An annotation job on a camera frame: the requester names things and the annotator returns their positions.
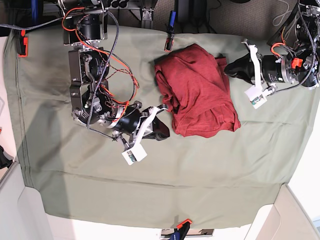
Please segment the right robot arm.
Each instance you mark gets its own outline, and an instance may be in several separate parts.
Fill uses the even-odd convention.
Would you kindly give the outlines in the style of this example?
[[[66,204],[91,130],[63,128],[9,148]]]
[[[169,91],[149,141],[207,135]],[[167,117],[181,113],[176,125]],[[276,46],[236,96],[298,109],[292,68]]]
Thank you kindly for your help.
[[[63,13],[63,41],[71,46],[68,53],[70,72],[71,114],[74,120],[92,131],[94,124],[110,129],[109,138],[121,141],[126,149],[142,139],[162,141],[170,136],[169,128],[158,119],[167,109],[162,104],[142,109],[131,96],[119,101],[109,90],[109,79],[116,73],[130,77],[133,93],[139,82],[130,66],[113,50],[105,50],[99,42],[107,35],[111,2],[106,0],[60,0]]]

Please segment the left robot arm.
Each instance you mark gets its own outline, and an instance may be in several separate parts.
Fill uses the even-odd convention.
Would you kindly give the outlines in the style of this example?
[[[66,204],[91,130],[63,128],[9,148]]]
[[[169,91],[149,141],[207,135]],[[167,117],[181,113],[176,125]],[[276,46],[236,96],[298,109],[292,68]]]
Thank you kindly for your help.
[[[270,54],[262,55],[243,40],[248,53],[229,63],[224,73],[251,84],[266,96],[278,92],[277,84],[289,90],[320,86],[320,2],[299,0],[291,14],[268,40]]]

